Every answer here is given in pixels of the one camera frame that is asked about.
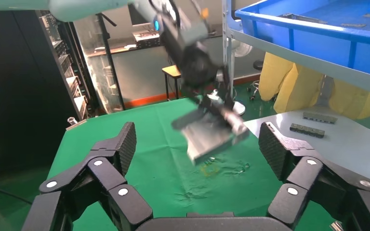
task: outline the yellow garment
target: yellow garment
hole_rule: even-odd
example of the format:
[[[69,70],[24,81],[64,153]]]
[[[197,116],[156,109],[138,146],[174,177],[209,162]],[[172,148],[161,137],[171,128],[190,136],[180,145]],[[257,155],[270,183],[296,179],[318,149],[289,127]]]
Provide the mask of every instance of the yellow garment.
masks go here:
[[[329,105],[350,119],[364,119],[370,116],[370,92],[334,79]]]
[[[280,91],[284,77],[292,67],[293,62],[266,53],[259,84],[259,93],[262,100],[269,101]]]
[[[266,53],[259,93],[264,101],[278,94],[274,105],[277,113],[304,109],[317,102],[322,76],[319,72]],[[370,92],[334,79],[329,105],[350,119],[363,119],[370,116]]]
[[[283,113],[313,106],[320,94],[322,78],[322,73],[294,64],[284,78],[274,110]]]

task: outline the blue tray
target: blue tray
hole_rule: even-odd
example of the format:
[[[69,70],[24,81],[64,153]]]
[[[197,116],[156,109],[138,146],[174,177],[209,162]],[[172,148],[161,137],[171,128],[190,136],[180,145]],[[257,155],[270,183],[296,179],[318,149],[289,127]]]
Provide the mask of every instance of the blue tray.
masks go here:
[[[281,17],[289,13],[320,23]],[[365,14],[370,14],[370,0],[263,0],[235,13],[245,34],[370,74],[370,17]]]

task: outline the wooden table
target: wooden table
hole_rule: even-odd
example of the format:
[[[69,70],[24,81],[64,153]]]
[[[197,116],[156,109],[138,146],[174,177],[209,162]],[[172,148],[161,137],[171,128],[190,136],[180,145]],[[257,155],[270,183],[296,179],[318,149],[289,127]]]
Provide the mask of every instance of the wooden table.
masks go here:
[[[165,90],[167,91],[167,101],[170,100],[170,95],[168,91],[168,76],[174,79],[175,81],[175,97],[179,99],[179,91],[178,91],[178,79],[181,77],[181,72],[179,72],[176,65],[167,66],[162,69],[162,72],[165,76]]]

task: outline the green tablecloth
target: green tablecloth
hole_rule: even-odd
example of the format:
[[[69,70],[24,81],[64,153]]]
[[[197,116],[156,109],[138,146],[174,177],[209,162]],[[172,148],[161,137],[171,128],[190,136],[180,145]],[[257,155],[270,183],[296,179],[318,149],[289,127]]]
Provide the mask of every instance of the green tablecloth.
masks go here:
[[[94,143],[115,137],[132,121],[137,149],[126,179],[152,207],[154,217],[224,211],[264,216],[281,182],[259,151],[257,138],[250,135],[208,165],[195,167],[186,155],[186,140],[171,128],[171,121],[195,108],[183,99],[89,119],[65,133],[49,177],[80,162]],[[296,230],[329,230],[332,222],[321,206],[310,203]],[[74,224],[76,231],[116,230],[98,203]]]

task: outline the metal plate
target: metal plate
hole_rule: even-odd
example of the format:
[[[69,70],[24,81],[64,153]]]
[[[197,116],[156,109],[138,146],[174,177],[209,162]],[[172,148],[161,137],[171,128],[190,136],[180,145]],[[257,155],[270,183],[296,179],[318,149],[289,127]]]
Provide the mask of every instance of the metal plate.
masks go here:
[[[249,130],[239,135],[221,118],[205,113],[199,108],[173,121],[172,127],[180,130],[188,142],[188,156],[194,164],[218,154],[249,135]]]

